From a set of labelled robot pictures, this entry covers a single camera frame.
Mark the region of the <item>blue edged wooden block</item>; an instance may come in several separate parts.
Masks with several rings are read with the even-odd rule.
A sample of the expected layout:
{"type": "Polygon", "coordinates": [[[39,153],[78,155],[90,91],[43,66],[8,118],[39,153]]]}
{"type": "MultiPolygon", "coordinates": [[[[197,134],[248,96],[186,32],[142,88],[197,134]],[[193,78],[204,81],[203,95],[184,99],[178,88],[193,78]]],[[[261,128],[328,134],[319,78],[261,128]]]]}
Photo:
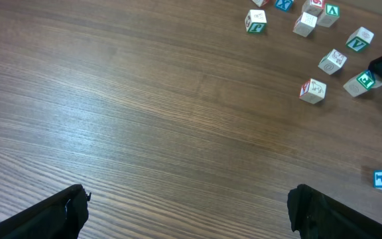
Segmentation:
{"type": "Polygon", "coordinates": [[[372,86],[372,88],[379,88],[379,87],[381,87],[382,86],[382,78],[379,75],[377,75],[377,74],[374,74],[373,77],[375,79],[375,83],[372,86]]]}

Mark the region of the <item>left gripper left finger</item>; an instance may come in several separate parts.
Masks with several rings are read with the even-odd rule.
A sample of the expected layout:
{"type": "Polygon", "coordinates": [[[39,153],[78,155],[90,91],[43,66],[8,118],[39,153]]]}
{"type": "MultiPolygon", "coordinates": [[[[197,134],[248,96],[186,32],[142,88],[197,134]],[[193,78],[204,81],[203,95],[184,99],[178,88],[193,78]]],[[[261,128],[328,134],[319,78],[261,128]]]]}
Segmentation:
{"type": "Polygon", "coordinates": [[[0,222],[0,239],[77,239],[91,196],[81,184],[72,185],[0,222]]]}

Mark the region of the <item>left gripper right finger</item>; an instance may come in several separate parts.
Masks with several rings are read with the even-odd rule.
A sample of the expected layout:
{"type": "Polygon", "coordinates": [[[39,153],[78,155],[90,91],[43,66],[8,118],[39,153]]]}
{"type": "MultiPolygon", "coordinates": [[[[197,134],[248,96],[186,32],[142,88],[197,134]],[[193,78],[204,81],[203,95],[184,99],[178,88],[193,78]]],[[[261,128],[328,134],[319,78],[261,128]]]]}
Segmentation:
{"type": "Polygon", "coordinates": [[[291,230],[309,239],[382,239],[382,224],[300,184],[288,193],[291,230]]]}

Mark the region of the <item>wooden picture block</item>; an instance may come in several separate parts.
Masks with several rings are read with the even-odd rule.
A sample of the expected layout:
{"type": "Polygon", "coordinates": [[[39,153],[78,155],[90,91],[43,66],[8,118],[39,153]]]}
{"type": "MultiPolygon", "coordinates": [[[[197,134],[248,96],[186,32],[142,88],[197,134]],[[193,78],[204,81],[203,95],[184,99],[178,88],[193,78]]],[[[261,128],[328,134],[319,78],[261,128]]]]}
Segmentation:
{"type": "Polygon", "coordinates": [[[336,49],[332,49],[318,64],[318,67],[323,70],[328,75],[332,75],[333,73],[340,70],[345,64],[348,58],[337,51],[336,49]]]}

